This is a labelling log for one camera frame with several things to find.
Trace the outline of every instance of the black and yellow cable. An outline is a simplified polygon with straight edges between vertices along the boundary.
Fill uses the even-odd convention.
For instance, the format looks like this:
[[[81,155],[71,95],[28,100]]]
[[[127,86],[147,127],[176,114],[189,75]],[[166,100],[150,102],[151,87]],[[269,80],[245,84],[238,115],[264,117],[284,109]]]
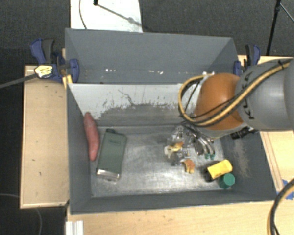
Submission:
[[[190,78],[185,83],[182,84],[178,93],[178,108],[179,108],[180,114],[187,122],[190,122],[197,127],[208,127],[208,126],[214,125],[222,121],[223,119],[225,119],[231,113],[233,113],[237,109],[239,104],[246,97],[248,97],[250,93],[252,93],[262,82],[264,82],[267,78],[271,77],[277,72],[287,68],[289,64],[290,64],[290,60],[284,61],[283,63],[279,62],[278,65],[275,65],[272,68],[268,69],[267,71],[263,72],[262,74],[257,76],[253,81],[251,81],[251,83],[244,90],[242,90],[237,95],[235,95],[232,99],[230,99],[229,102],[220,111],[200,121],[197,121],[196,118],[201,117],[202,115],[205,115],[207,113],[204,113],[201,116],[190,117],[189,115],[186,114],[185,109],[183,108],[182,98],[184,93],[187,91],[188,88],[190,88],[191,85],[201,81],[204,77],[208,75],[201,75],[201,76]]]

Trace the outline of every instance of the yellow sticker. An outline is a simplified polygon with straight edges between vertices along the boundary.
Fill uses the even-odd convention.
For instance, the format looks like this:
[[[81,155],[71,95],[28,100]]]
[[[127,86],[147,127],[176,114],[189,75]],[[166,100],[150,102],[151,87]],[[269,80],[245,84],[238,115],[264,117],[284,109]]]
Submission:
[[[34,71],[39,78],[49,78],[52,76],[52,66],[50,65],[40,65]]]

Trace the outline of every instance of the blue clamp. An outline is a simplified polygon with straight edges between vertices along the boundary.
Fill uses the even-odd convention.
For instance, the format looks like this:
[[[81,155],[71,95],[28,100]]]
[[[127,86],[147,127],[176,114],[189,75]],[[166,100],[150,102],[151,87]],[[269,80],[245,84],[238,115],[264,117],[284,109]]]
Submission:
[[[245,45],[247,59],[244,59],[244,66],[240,61],[235,61],[233,66],[233,74],[241,76],[244,71],[250,67],[257,65],[260,60],[260,49],[257,45]]]
[[[257,45],[245,45],[247,59],[245,60],[245,67],[248,69],[251,66],[257,65],[260,60],[260,48]]]
[[[63,75],[60,71],[65,69],[67,71],[66,74],[69,73],[72,76],[73,83],[76,83],[79,77],[77,59],[70,59],[69,63],[66,64],[65,59],[60,53],[55,52],[52,55],[52,44],[53,40],[43,40],[39,38],[34,40],[30,45],[31,54],[37,59],[39,65],[47,64],[48,66],[52,66],[52,75],[46,76],[46,79],[61,83]]]

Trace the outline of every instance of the white paper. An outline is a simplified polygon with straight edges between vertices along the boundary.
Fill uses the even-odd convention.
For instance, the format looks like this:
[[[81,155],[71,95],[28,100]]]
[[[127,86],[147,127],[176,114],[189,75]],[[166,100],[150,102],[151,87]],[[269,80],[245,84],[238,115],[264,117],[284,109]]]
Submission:
[[[87,29],[143,32],[138,0],[81,0],[80,11]],[[71,0],[71,28],[84,29],[79,0]]]

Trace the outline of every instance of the gray bin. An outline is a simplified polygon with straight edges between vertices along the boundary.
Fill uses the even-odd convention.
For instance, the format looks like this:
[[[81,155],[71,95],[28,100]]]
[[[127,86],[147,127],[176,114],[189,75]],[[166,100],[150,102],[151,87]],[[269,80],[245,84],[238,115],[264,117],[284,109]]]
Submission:
[[[227,190],[207,183],[201,173],[210,160],[194,156],[187,174],[171,166],[163,148],[181,122],[180,83],[203,71],[232,72],[237,60],[230,38],[66,30],[67,59],[77,58],[78,84],[67,90],[70,208],[72,214],[272,200],[276,191],[259,134],[215,142],[216,159],[233,164],[237,183]],[[95,176],[83,115],[128,137],[121,178]]]

